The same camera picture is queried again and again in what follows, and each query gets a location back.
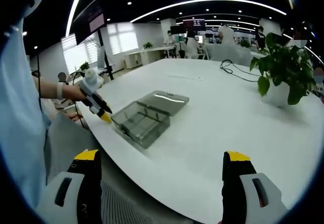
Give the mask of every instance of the wrist strap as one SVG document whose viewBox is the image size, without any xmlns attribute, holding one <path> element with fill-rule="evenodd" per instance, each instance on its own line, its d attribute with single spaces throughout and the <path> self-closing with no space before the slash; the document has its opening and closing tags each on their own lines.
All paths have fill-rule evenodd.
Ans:
<svg viewBox="0 0 324 224">
<path fill-rule="evenodd" d="M 56 93 L 58 99 L 63 99 L 63 84 L 62 82 L 59 82 L 56 87 Z"/>
</svg>

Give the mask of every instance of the potted plant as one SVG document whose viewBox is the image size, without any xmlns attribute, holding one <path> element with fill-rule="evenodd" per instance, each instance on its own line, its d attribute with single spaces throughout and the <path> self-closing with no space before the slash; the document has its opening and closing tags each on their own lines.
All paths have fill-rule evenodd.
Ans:
<svg viewBox="0 0 324 224">
<path fill-rule="evenodd" d="M 80 70 L 81 71 L 85 71 L 88 70 L 90 68 L 89 63 L 88 62 L 84 62 L 81 66 L 80 66 Z"/>
<path fill-rule="evenodd" d="M 266 56 L 254 58 L 250 64 L 250 71 L 259 67 L 258 90 L 263 101 L 279 107 L 298 104 L 316 87 L 307 51 L 276 43 L 272 33 L 265 42 Z"/>
<path fill-rule="evenodd" d="M 245 39 L 242 39 L 242 41 L 239 43 L 240 46 L 245 47 L 245 48 L 250 48 L 251 45 L 248 41 L 246 41 Z"/>
<path fill-rule="evenodd" d="M 144 49 L 149 49 L 149 48 L 152 48 L 153 45 L 150 43 L 150 42 L 147 42 L 143 45 Z"/>
</svg>

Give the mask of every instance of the hand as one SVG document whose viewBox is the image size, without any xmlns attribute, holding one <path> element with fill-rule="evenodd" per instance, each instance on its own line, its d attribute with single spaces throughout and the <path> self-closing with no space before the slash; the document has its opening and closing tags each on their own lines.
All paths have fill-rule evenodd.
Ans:
<svg viewBox="0 0 324 224">
<path fill-rule="evenodd" d="M 63 85 L 63 97 L 74 101 L 82 101 L 86 99 L 86 96 L 81 92 L 78 85 Z"/>
<path fill-rule="evenodd" d="M 80 120 L 83 117 L 81 114 L 78 115 L 76 112 L 74 112 L 74 113 L 65 113 L 65 114 L 73 122 L 76 122 L 76 121 Z"/>
</svg>

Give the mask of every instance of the curved led strip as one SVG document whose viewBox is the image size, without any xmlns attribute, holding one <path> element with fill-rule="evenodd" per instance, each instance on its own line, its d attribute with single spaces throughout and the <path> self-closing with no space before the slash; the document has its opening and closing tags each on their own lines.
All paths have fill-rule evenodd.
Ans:
<svg viewBox="0 0 324 224">
<path fill-rule="evenodd" d="M 229 26 L 230 28 L 237 28 L 237 29 L 244 29 L 244 30 L 249 30 L 249 31 L 252 31 L 252 32 L 255 32 L 254 29 L 249 29 L 249 28 L 242 28 L 242 27 L 235 27 L 235 26 Z"/>
<path fill-rule="evenodd" d="M 290 39 L 293 39 L 292 37 L 290 37 L 290 36 L 288 36 L 288 35 L 286 35 L 286 34 L 283 34 L 283 36 L 285 36 L 285 37 L 287 37 L 287 38 L 290 38 Z M 323 61 L 320 59 L 320 57 L 318 57 L 317 56 L 317 54 L 315 54 L 310 48 L 308 48 L 307 46 L 305 46 L 305 48 L 309 51 L 309 52 L 311 52 L 322 64 L 324 64 L 323 63 Z"/>
<path fill-rule="evenodd" d="M 141 18 L 144 18 L 148 15 L 151 15 L 153 13 L 157 13 L 159 11 L 162 11 L 164 9 L 168 9 L 168 8 L 173 8 L 173 7 L 176 7 L 176 6 L 180 6 L 180 5 L 185 5 L 185 4 L 190 4 L 190 3 L 201 3 L 201 2 L 217 2 L 217 1 L 223 1 L 223 2 L 240 2 L 240 3 L 249 3 L 249 4 L 254 4 L 254 5 L 258 5 L 258 6 L 262 6 L 264 8 L 268 8 L 268 9 L 271 9 L 271 10 L 274 10 L 278 13 L 281 13 L 283 15 L 287 15 L 287 13 L 279 10 L 279 9 L 276 9 L 276 8 L 273 8 L 271 6 L 268 6 L 268 5 L 265 5 L 265 4 L 262 4 L 262 3 L 256 3 L 256 2 L 253 2 L 253 1 L 248 1 L 248 0 L 191 0 L 191 1 L 186 1 L 186 2 L 181 2 L 181 3 L 175 3 L 175 4 L 172 4 L 172 5 L 169 5 L 169 6 L 166 6 L 166 7 L 163 7 L 163 8 L 159 8 L 159 9 L 156 9 L 152 12 L 149 12 L 149 13 L 146 13 L 138 18 L 135 18 L 131 21 L 131 23 L 134 23 L 135 21 L 141 19 Z"/>
<path fill-rule="evenodd" d="M 71 8 L 70 15 L 69 15 L 69 19 L 67 20 L 65 37 L 68 37 L 70 35 L 70 29 L 71 29 L 71 25 L 72 25 L 72 20 L 73 20 L 73 17 L 74 17 L 76 6 L 79 3 L 79 1 L 80 0 L 74 0 L 73 1 L 72 8 Z"/>
<path fill-rule="evenodd" d="M 247 22 L 241 22 L 241 21 L 232 21 L 232 20 L 205 20 L 205 22 L 230 22 L 230 23 L 243 23 L 243 24 L 248 24 L 248 25 L 252 25 L 252 26 L 256 26 L 256 27 L 260 27 L 260 25 L 258 24 L 254 24 L 254 23 L 247 23 Z"/>
</svg>

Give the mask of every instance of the floor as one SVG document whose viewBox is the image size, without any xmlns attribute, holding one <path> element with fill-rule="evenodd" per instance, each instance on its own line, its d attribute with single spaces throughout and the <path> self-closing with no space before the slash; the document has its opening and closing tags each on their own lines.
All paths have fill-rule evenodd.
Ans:
<svg viewBox="0 0 324 224">
<path fill-rule="evenodd" d="M 116 72 L 116 73 L 114 73 L 113 74 L 113 77 L 116 79 L 116 78 L 118 78 L 118 77 L 120 77 L 120 76 L 122 76 L 122 75 L 125 75 L 125 74 L 127 74 L 127 73 L 129 73 L 129 72 L 131 72 L 131 71 L 134 71 L 134 70 L 136 70 L 136 69 L 138 69 L 138 68 L 141 68 L 142 66 L 139 66 L 139 67 L 136 67 L 136 68 L 133 68 L 133 69 L 123 69 L 123 70 L 121 70 L 121 71 L 118 71 L 118 72 Z"/>
</svg>

